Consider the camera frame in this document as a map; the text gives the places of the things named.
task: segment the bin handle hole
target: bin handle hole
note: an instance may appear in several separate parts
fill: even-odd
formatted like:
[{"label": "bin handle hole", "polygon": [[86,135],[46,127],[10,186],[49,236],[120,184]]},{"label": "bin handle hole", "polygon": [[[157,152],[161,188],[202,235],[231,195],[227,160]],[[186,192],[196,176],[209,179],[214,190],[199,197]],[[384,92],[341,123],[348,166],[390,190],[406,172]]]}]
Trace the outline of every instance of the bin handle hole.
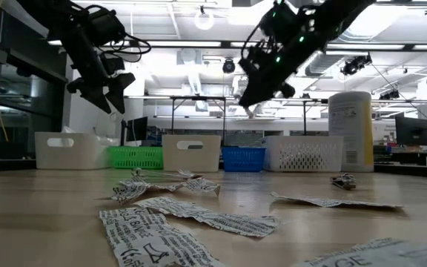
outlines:
[{"label": "bin handle hole", "polygon": [[47,140],[47,146],[51,148],[71,148],[73,143],[71,138],[49,138]]},{"label": "bin handle hole", "polygon": [[177,148],[180,150],[198,150],[203,149],[204,143],[202,141],[178,141]]}]

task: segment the desk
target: desk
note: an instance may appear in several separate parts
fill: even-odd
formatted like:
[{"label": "desk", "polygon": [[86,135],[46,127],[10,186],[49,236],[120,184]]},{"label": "desk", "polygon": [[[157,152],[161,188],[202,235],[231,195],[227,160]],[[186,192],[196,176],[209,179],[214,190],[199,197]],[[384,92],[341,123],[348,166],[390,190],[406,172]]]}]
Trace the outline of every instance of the desk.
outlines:
[{"label": "desk", "polygon": [[[220,196],[181,189],[169,196],[215,211],[282,218],[262,240],[218,231],[193,220],[168,217],[227,266],[290,266],[321,254],[395,237],[427,243],[427,178],[355,174],[356,191],[329,184],[331,174],[210,174]],[[129,171],[12,171],[0,173],[0,266],[117,266],[97,212],[117,208],[95,200]],[[319,208],[274,202],[287,196],[329,197],[403,204],[402,212]]]},{"label": "desk", "polygon": [[402,164],[414,163],[419,166],[426,166],[427,152],[398,152],[391,153],[392,162],[400,162]]}]

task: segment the plastic container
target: plastic container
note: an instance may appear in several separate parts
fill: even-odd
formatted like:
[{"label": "plastic container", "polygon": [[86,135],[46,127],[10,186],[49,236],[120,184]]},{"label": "plastic container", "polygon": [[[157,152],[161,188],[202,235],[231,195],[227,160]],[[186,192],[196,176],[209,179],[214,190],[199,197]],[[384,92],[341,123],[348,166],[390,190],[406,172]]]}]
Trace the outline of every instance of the plastic container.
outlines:
[{"label": "plastic container", "polygon": [[266,148],[222,148],[225,171],[258,172],[263,169]]},{"label": "plastic container", "polygon": [[162,148],[160,147],[110,147],[111,161],[114,168],[143,168],[160,170]]},{"label": "plastic container", "polygon": [[219,171],[220,136],[164,135],[164,170]]},{"label": "plastic container", "polygon": [[37,132],[38,169],[94,170],[110,167],[108,146],[100,145],[92,133]]},{"label": "plastic container", "polygon": [[344,92],[329,98],[329,136],[344,139],[342,171],[374,171],[371,95]]},{"label": "plastic container", "polygon": [[263,168],[268,171],[338,172],[342,164],[342,137],[268,136]]}]

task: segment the green basket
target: green basket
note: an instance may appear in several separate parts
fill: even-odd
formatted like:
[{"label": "green basket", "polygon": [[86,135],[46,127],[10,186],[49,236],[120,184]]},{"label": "green basket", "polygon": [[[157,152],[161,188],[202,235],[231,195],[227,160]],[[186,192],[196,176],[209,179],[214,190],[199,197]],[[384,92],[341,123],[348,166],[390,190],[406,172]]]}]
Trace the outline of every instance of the green basket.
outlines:
[{"label": "green basket", "polygon": [[160,147],[110,147],[114,168],[143,168],[160,170],[162,148]]}]

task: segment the blue basket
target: blue basket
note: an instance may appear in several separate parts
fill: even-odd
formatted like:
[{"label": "blue basket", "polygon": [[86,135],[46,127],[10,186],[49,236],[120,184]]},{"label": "blue basket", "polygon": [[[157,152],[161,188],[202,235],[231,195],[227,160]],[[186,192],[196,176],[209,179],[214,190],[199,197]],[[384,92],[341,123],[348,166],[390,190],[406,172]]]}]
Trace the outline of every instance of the blue basket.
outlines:
[{"label": "blue basket", "polygon": [[225,171],[261,171],[265,150],[266,148],[222,148]]}]

